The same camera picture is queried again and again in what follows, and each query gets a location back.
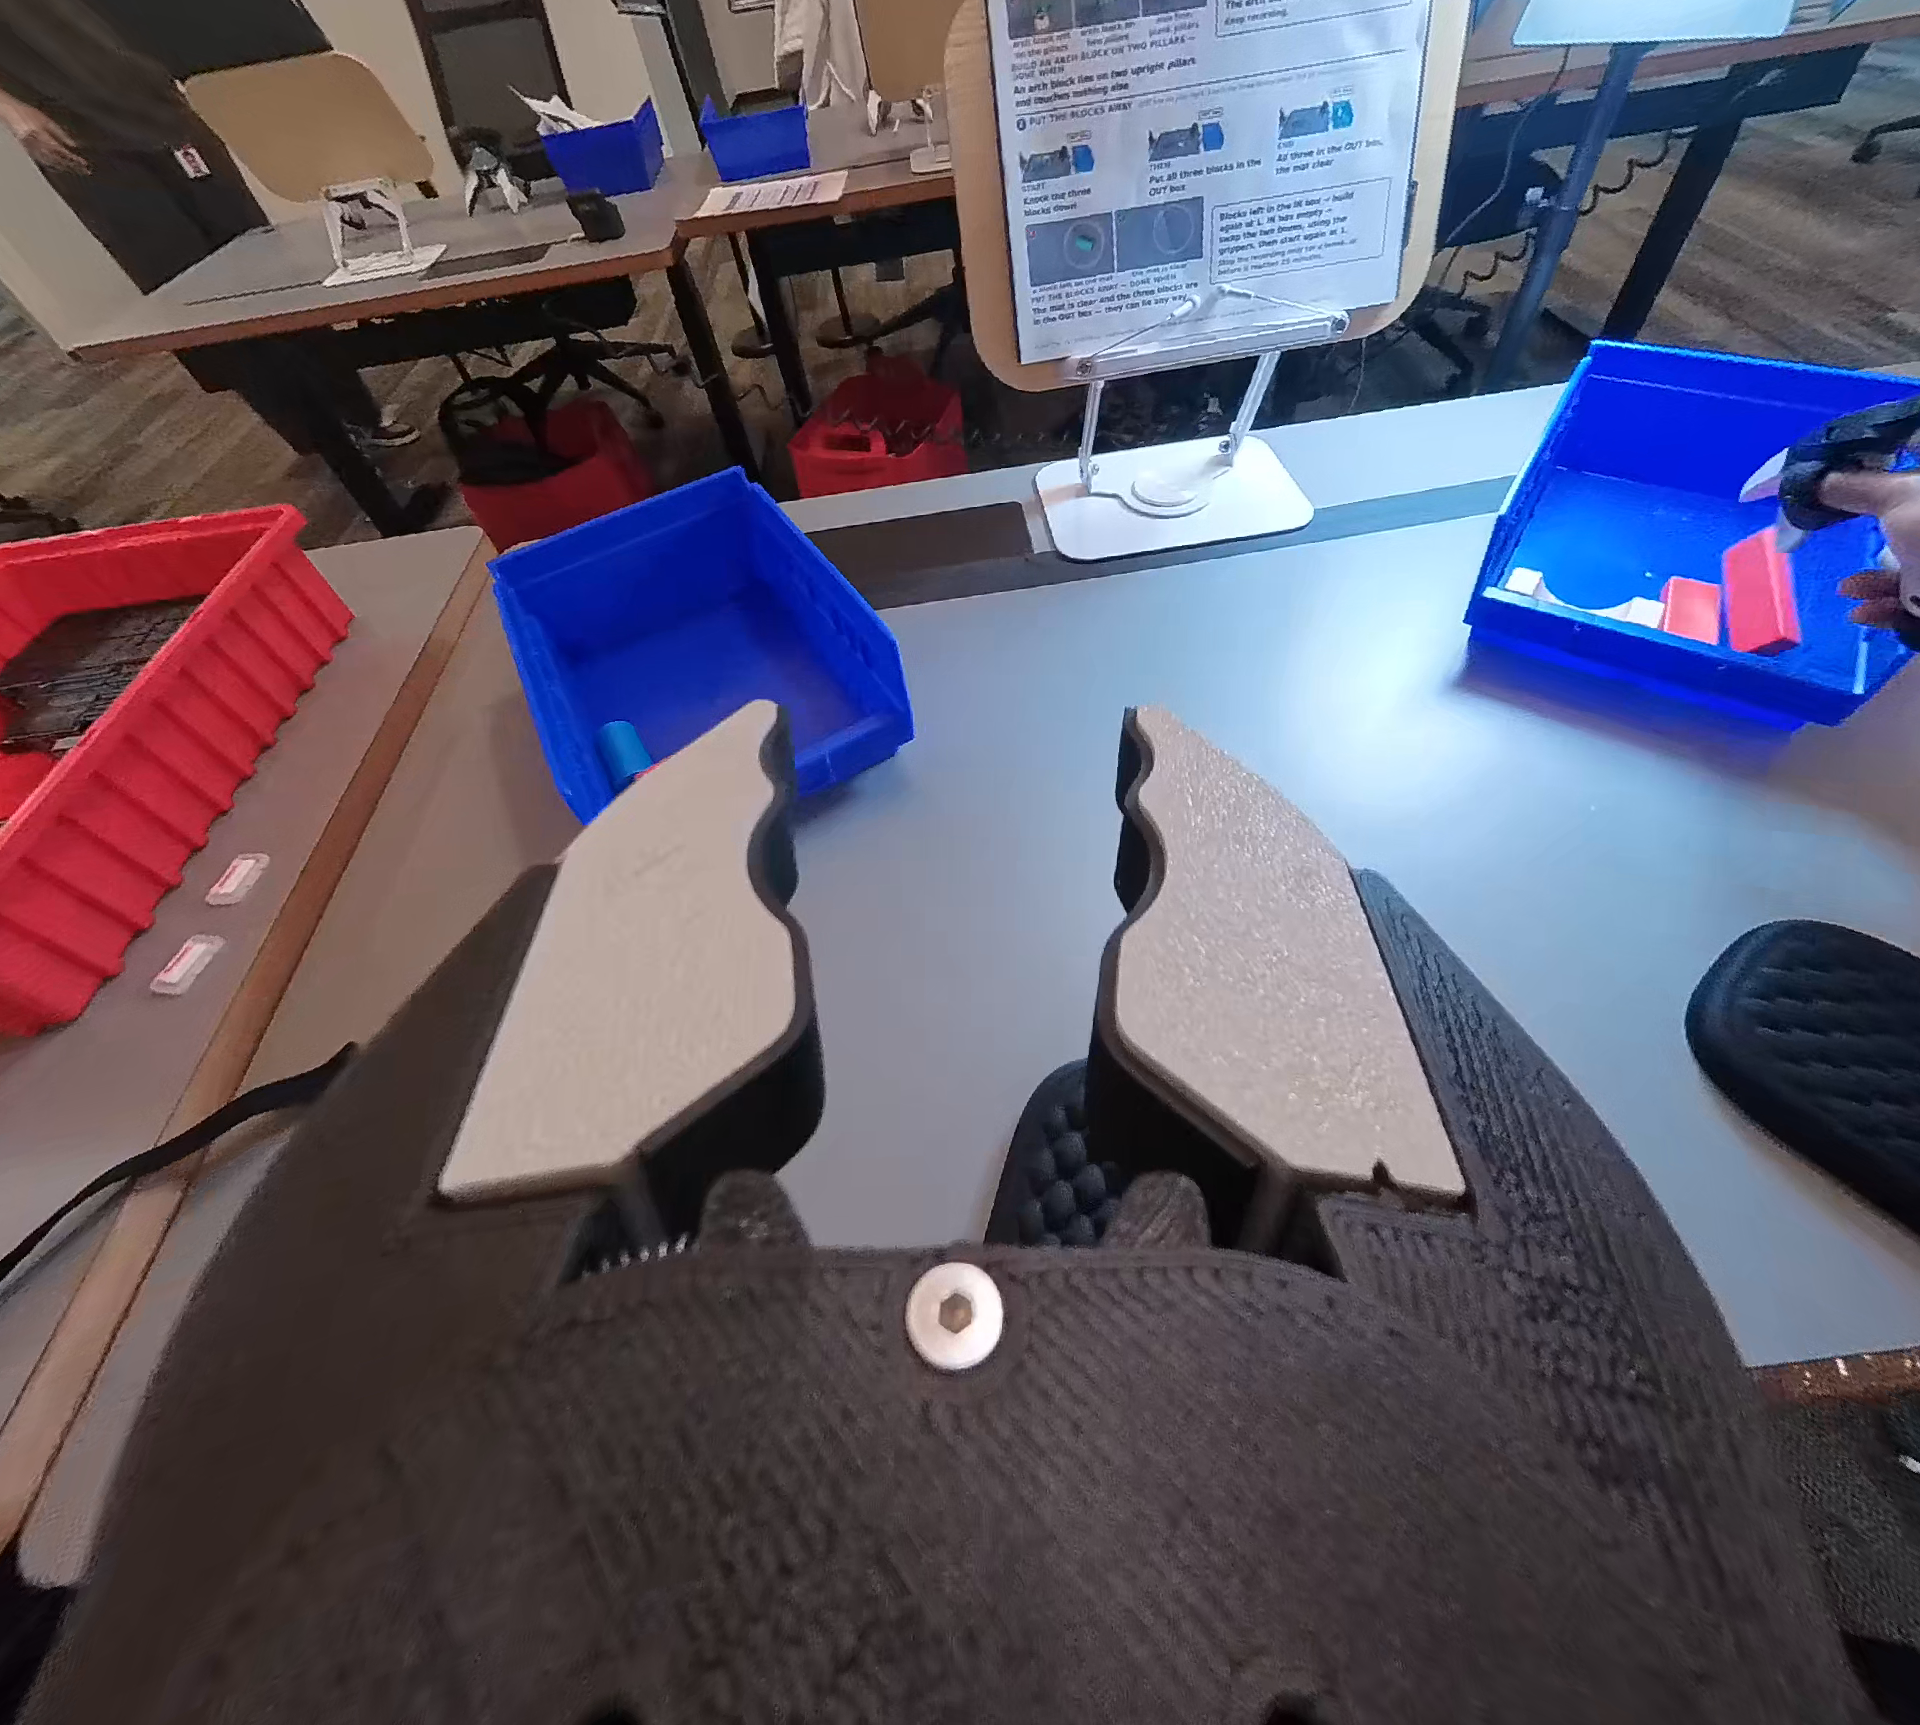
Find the small blue bin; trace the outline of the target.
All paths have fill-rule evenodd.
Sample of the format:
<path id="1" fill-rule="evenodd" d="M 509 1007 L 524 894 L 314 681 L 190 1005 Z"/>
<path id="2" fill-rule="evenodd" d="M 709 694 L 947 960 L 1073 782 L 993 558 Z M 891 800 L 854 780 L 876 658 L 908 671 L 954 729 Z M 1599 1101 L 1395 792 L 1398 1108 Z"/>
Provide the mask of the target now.
<path id="1" fill-rule="evenodd" d="M 722 114 L 712 98 L 700 109 L 700 139 L 714 173 L 739 184 L 810 171 L 807 109 L 804 103 Z"/>
<path id="2" fill-rule="evenodd" d="M 665 158 L 658 109 L 649 98 L 618 122 L 542 131 L 540 149 L 568 191 L 604 197 L 652 191 Z"/>

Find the red crate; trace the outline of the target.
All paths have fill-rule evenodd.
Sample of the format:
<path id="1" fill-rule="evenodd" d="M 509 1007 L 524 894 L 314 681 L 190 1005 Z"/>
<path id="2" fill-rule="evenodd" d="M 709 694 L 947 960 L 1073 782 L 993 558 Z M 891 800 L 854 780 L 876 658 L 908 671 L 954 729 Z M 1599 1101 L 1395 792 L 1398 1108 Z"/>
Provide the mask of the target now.
<path id="1" fill-rule="evenodd" d="M 621 417 L 599 396 L 550 408 L 540 425 L 500 417 L 457 434 L 452 458 L 468 514 L 500 555 L 660 493 Z"/>
<path id="2" fill-rule="evenodd" d="M 889 357 L 833 386 L 786 453 L 801 499 L 933 482 L 970 468 L 957 391 Z"/>

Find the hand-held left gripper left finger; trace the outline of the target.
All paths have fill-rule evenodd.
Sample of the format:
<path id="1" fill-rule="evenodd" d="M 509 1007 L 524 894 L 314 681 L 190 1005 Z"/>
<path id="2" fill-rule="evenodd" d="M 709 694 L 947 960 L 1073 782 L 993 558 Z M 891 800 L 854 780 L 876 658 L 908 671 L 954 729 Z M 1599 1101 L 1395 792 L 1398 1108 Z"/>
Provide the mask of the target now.
<path id="1" fill-rule="evenodd" d="M 452 1204 L 641 1186 L 696 1216 L 821 1121 L 793 919 L 795 754 L 751 700 L 639 775 L 556 863 L 442 1164 Z"/>

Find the black office chair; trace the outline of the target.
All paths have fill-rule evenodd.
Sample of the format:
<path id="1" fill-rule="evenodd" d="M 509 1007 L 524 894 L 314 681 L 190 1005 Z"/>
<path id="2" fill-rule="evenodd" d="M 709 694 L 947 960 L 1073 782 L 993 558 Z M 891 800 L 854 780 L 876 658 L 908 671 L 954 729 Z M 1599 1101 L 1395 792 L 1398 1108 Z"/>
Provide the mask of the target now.
<path id="1" fill-rule="evenodd" d="M 521 181 L 553 177 L 530 98 L 568 101 L 544 0 L 401 0 L 446 145 L 462 166 L 477 140 Z"/>

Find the blue plastic bin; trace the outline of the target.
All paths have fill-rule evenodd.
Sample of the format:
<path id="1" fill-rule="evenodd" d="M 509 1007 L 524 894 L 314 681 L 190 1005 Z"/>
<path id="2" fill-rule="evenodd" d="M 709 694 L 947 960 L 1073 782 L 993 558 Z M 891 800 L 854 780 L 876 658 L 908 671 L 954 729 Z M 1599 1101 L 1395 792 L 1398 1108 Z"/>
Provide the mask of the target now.
<path id="1" fill-rule="evenodd" d="M 1596 343 L 1508 491 L 1465 605 L 1477 647 L 1553 663 L 1617 688 L 1798 729 L 1836 727 L 1915 664 L 1894 632 L 1851 619 L 1839 584 L 1881 553 L 1869 517 L 1788 549 L 1800 632 L 1782 657 L 1742 657 L 1571 609 L 1657 598 L 1670 577 L 1720 584 L 1722 553 L 1779 521 L 1740 504 L 1749 475 L 1828 420 L 1915 395 L 1915 381 L 1742 357 Z M 1503 597 L 1512 566 L 1544 573 L 1553 605 Z"/>
<path id="2" fill-rule="evenodd" d="M 663 762 L 767 700 L 784 711 L 801 797 L 915 735 L 891 630 L 739 470 L 518 546 L 489 573 L 547 775 L 579 822 L 613 798 L 610 725 Z"/>

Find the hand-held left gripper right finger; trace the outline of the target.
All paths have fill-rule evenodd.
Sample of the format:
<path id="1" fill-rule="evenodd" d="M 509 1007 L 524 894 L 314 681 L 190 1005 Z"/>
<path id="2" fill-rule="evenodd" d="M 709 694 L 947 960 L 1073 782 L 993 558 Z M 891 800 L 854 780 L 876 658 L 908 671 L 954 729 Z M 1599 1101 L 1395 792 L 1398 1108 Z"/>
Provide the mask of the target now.
<path id="1" fill-rule="evenodd" d="M 1202 1240 L 1283 1253 L 1323 1195 L 1460 1215 L 1469 1179 L 1357 874 L 1265 778 L 1164 706 L 1119 719 L 1113 891 L 1086 1111 Z"/>

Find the white cloth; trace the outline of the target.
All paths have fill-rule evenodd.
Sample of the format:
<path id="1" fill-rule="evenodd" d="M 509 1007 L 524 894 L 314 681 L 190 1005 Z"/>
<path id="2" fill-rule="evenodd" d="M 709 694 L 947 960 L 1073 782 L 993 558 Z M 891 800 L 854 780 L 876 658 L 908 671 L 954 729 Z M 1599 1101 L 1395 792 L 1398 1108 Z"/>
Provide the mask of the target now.
<path id="1" fill-rule="evenodd" d="M 774 73 L 807 111 L 861 111 L 869 78 L 854 0 L 774 0 Z"/>

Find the red plastic bin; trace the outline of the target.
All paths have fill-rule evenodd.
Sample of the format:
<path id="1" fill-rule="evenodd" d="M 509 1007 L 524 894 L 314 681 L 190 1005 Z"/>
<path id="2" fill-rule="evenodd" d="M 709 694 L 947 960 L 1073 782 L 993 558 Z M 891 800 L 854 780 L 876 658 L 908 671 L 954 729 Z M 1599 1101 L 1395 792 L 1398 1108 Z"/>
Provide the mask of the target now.
<path id="1" fill-rule="evenodd" d="M 71 1023 L 347 636 L 289 507 L 3 546 L 3 660 L 65 620 L 188 605 L 30 784 L 3 789 L 2 1029 Z"/>

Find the wooden office table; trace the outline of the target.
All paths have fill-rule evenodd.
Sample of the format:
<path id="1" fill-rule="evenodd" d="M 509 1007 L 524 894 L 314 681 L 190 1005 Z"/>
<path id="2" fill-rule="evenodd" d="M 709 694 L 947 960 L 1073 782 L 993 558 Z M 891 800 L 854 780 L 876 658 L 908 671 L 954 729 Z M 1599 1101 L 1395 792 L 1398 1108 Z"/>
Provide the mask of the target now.
<path id="1" fill-rule="evenodd" d="M 1672 161 L 1666 191 L 1596 330 L 1631 341 L 1654 312 L 1742 131 L 1755 121 L 1839 103 L 1872 46 L 1915 38 L 1915 0 L 1859 0 L 1836 21 L 1777 38 L 1663 46 L 1614 71 L 1611 48 L 1539 48 L 1469 63 L 1451 122 L 1441 194 L 1443 253 L 1531 238 L 1500 336 L 1474 378 L 1454 391 L 1508 388 L 1550 318 L 1553 286 L 1585 204 L 1606 203 L 1599 164 L 1630 139 L 1656 140 L 1649 171 Z"/>

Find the beige chair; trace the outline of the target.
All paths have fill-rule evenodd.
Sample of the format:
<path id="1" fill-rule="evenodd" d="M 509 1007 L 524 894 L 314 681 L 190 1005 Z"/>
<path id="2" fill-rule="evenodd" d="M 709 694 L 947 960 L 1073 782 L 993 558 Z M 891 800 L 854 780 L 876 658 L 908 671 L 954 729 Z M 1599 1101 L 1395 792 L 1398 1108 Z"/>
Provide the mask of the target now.
<path id="1" fill-rule="evenodd" d="M 345 203 L 408 189 L 433 199 L 433 154 L 360 59 L 324 51 L 182 82 L 194 113 L 267 192 Z"/>

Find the wooden office desk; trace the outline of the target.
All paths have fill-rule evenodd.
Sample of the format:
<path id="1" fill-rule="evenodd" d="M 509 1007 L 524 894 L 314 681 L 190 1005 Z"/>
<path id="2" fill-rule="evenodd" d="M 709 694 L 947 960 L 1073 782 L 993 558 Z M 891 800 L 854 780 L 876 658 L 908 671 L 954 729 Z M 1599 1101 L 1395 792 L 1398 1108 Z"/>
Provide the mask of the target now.
<path id="1" fill-rule="evenodd" d="M 956 253 L 954 182 L 915 175 L 903 154 L 885 154 L 850 166 L 833 201 L 704 215 L 716 184 L 705 153 L 665 158 L 649 191 L 613 199 L 624 229 L 601 243 L 586 238 L 552 184 L 516 216 L 470 220 L 456 201 L 430 203 L 419 231 L 426 245 L 443 246 L 430 268 L 336 286 L 322 276 L 320 222 L 256 229 L 113 312 L 65 352 L 83 363 L 171 357 L 204 391 L 229 391 L 271 360 L 280 339 L 317 336 L 358 368 L 447 359 L 465 339 L 506 336 L 506 307 L 524 320 L 546 314 L 564 293 L 607 278 L 634 289 L 658 278 L 680 326 L 676 347 L 688 359 L 689 385 L 707 411 L 680 451 L 683 466 L 701 476 L 733 465 L 763 479 L 763 453 L 747 430 L 689 251 L 724 251 L 727 237 L 741 238 L 774 344 L 778 408 L 800 420 L 812 395 L 781 285 L 833 265 Z"/>

